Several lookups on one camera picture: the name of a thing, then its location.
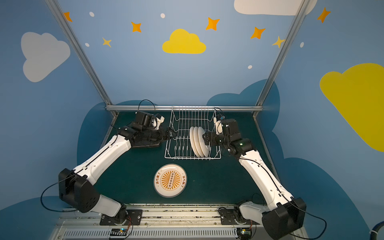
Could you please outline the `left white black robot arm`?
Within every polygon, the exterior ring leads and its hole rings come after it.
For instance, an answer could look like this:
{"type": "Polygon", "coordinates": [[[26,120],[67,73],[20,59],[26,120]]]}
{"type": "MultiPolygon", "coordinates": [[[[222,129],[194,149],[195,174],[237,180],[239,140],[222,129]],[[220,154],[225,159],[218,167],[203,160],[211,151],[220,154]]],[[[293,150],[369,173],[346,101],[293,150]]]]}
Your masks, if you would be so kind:
{"type": "Polygon", "coordinates": [[[88,160],[59,173],[60,199],[81,213],[100,213],[112,218],[115,225],[125,225],[128,220],[125,204],[101,195],[94,185],[131,148],[154,148],[175,138],[176,131],[164,127],[164,120],[160,114],[137,111],[135,120],[118,128],[117,134],[88,160]]]}

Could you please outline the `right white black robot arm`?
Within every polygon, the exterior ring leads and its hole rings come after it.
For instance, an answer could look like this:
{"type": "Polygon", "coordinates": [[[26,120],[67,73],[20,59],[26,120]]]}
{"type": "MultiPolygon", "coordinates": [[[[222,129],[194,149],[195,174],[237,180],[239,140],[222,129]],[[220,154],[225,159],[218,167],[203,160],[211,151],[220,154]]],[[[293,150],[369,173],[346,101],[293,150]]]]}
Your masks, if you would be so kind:
{"type": "Polygon", "coordinates": [[[194,141],[206,152],[219,146],[234,156],[252,177],[266,201],[266,206],[245,202],[239,206],[242,217],[263,225],[273,240],[279,240],[304,224],[306,203],[283,187],[266,166],[250,139],[243,138],[234,119],[215,122],[215,129],[206,132],[195,128],[194,141]]]}

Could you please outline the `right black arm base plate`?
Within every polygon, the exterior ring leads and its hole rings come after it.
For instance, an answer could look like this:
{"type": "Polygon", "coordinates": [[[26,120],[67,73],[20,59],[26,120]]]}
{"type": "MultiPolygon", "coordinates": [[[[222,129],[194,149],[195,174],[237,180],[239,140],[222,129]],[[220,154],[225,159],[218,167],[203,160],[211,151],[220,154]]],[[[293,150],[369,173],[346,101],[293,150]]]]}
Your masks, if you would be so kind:
{"type": "Polygon", "coordinates": [[[218,208],[218,213],[220,215],[222,225],[259,225],[259,223],[255,221],[246,220],[239,209],[227,209],[220,207],[218,208]]]}

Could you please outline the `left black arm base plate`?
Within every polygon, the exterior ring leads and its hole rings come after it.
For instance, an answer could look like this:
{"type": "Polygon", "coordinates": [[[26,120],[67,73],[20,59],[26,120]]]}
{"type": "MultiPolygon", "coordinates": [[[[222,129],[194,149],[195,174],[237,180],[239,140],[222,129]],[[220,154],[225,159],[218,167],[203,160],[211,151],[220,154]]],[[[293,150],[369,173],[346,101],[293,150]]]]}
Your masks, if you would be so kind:
{"type": "Polygon", "coordinates": [[[122,209],[115,217],[102,215],[100,226],[138,226],[142,219],[142,210],[122,209]]]}

